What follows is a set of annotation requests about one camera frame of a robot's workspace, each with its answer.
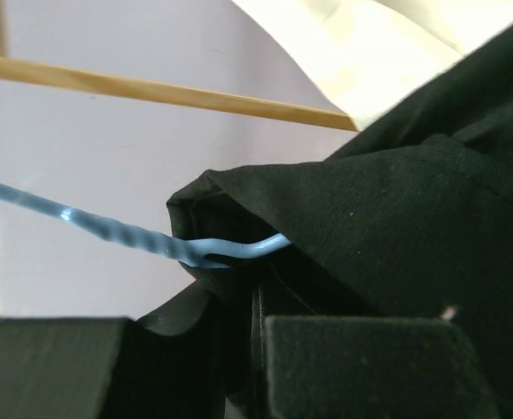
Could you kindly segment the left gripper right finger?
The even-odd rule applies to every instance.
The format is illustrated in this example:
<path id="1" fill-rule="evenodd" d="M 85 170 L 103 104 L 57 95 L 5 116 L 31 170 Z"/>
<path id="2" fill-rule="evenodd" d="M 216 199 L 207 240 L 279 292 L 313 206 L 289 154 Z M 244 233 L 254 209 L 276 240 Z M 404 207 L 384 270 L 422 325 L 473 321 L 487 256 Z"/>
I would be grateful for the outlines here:
<path id="1" fill-rule="evenodd" d="M 475 349 L 438 319 L 322 316 L 283 286 L 252 301 L 254 418 L 496 418 Z"/>

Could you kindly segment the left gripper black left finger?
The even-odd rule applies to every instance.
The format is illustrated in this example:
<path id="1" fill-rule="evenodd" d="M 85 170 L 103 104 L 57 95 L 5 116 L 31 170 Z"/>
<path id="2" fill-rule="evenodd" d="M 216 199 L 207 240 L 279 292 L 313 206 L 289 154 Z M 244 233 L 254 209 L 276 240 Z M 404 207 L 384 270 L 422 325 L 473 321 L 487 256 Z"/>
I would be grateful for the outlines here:
<path id="1" fill-rule="evenodd" d="M 0 318 L 0 418 L 220 418 L 221 314 L 191 285 L 137 320 Z"/>

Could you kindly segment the light blue hanger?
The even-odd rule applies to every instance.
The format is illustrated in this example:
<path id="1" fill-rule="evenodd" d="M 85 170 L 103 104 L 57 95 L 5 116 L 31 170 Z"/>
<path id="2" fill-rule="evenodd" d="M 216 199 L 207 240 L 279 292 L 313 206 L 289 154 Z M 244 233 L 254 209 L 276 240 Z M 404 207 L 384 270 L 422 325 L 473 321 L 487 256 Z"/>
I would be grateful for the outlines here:
<path id="1" fill-rule="evenodd" d="M 3 183 L 0 183 L 0 201 L 63 220 L 101 240 L 157 254 L 193 268 L 223 269 L 227 266 L 209 259 L 210 255 L 234 259 L 256 259 L 291 245 L 291 241 L 282 234 L 276 234 L 252 244 L 241 244 L 218 238 L 183 240 L 57 203 Z"/>

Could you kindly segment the black shirt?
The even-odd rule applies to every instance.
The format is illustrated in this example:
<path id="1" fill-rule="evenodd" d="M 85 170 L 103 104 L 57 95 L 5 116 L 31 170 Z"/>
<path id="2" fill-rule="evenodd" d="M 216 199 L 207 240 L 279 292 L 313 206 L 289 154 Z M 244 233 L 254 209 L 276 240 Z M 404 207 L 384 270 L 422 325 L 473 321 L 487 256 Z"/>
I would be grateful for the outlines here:
<path id="1" fill-rule="evenodd" d="M 513 25 L 325 160 L 208 170 L 167 207 L 180 238 L 290 240 L 239 268 L 194 271 L 226 302 L 278 278 L 327 313 L 456 306 L 513 418 Z"/>

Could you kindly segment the front white shirt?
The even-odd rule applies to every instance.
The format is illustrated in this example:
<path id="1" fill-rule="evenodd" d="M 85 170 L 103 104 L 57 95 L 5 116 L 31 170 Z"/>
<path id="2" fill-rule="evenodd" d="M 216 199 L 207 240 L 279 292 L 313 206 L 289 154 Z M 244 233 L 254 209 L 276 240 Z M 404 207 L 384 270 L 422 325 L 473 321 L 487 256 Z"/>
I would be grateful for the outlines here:
<path id="1" fill-rule="evenodd" d="M 513 0 L 236 0 L 358 130 L 513 24 Z"/>

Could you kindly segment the wooden rack crossbar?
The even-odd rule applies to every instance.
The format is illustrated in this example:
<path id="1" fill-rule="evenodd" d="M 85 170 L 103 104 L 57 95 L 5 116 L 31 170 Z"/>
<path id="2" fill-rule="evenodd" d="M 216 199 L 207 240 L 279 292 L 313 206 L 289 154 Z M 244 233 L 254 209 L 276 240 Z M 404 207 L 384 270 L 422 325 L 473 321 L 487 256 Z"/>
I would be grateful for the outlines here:
<path id="1" fill-rule="evenodd" d="M 355 131 L 343 114 L 185 86 L 0 57 L 0 80 Z"/>

